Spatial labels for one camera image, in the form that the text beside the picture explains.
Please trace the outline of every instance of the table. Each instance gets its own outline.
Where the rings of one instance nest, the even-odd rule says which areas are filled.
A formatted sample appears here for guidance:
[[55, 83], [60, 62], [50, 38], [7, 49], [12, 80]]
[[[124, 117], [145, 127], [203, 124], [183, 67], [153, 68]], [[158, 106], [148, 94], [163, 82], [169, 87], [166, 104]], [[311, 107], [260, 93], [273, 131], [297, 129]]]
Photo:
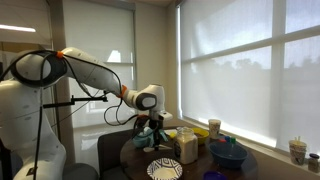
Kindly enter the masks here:
[[[196, 162], [187, 165], [181, 164], [183, 174], [180, 179], [201, 180], [203, 174], [207, 171], [218, 171], [224, 174], [228, 180], [258, 179], [257, 161], [250, 150], [247, 149], [248, 158], [243, 162], [240, 169], [226, 169], [213, 161], [213, 157], [207, 148], [211, 141], [210, 138], [207, 138], [205, 144], [198, 147], [198, 160]], [[171, 139], [169, 142], [161, 142], [161, 144], [173, 147]], [[160, 158], [175, 159], [173, 149], [146, 153], [143, 149], [136, 148], [132, 140], [128, 140], [120, 153], [121, 166], [126, 175], [133, 180], [151, 179], [147, 174], [147, 167], [152, 161]]]

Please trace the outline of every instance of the glass jar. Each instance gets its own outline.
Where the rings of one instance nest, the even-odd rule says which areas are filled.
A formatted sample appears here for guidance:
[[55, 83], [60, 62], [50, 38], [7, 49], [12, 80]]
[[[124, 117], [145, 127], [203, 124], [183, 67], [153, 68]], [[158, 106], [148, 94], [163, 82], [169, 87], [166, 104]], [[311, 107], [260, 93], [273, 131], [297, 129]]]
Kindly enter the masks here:
[[319, 155], [310, 153], [310, 158], [308, 159], [308, 169], [315, 173], [319, 172]]
[[190, 164], [198, 159], [198, 138], [188, 127], [177, 129], [173, 148], [175, 157], [182, 164]]

